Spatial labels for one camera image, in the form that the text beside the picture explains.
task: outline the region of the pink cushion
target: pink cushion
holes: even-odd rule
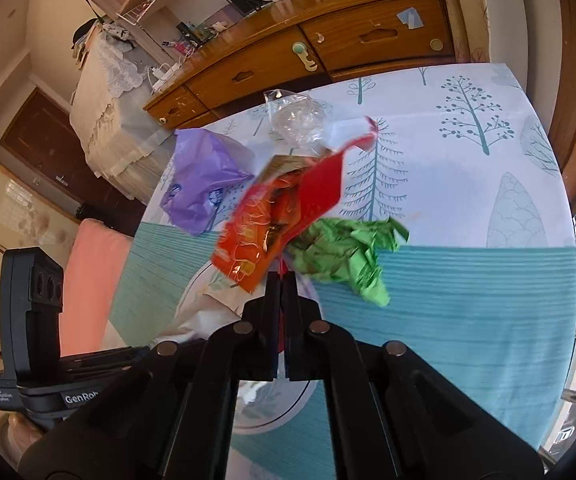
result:
[[[62,355],[100,349],[132,238],[92,219],[79,226],[63,277]]]

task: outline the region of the blue striped fabric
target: blue striped fabric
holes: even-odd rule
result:
[[[172,318],[215,238],[140,226],[110,317],[127,343],[148,341]],[[572,355],[576,249],[405,246],[380,254],[380,263],[388,306],[366,303],[343,284],[316,283],[324,317],[372,344],[403,340],[538,446]],[[232,445],[286,480],[334,478],[322,386],[283,427],[235,435]]]

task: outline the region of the wooden cabinet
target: wooden cabinet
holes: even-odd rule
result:
[[[194,119],[190,119],[183,124],[180,124],[180,128],[201,128],[202,126],[206,126],[206,124],[210,124],[215,122],[219,117],[217,117],[212,112],[206,112],[205,114],[201,114],[200,116],[195,117]]]
[[[188,88],[180,86],[167,99],[153,104],[147,111],[162,126],[176,128],[181,123],[205,114],[208,108]]]
[[[302,56],[295,50],[303,50]],[[215,108],[283,82],[322,72],[321,62],[306,37],[298,27],[291,27],[228,56],[186,85],[207,107]]]
[[[398,18],[411,8],[422,27]],[[444,0],[280,0],[201,46],[145,109],[187,127],[208,109],[222,118],[257,105],[267,89],[454,62]]]
[[[411,7],[423,27],[410,29],[398,18]],[[329,71],[454,54],[441,0],[382,0],[309,20],[302,29]]]

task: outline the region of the power strip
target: power strip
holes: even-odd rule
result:
[[[152,91],[156,92],[157,90],[159,90],[164,83],[170,79],[172,77],[172,75],[179,70],[179,67],[181,65],[179,63],[175,63],[172,67],[170,67],[170,69],[168,69],[167,72],[164,73],[164,71],[161,68],[155,68],[152,70],[152,74],[158,79],[158,81],[152,86]]]

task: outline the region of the orange snack wrapper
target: orange snack wrapper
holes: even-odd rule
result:
[[[372,147],[376,125],[369,124],[370,134],[334,155],[275,155],[226,223],[210,258],[215,267],[252,292],[286,244],[339,202],[344,152]]]

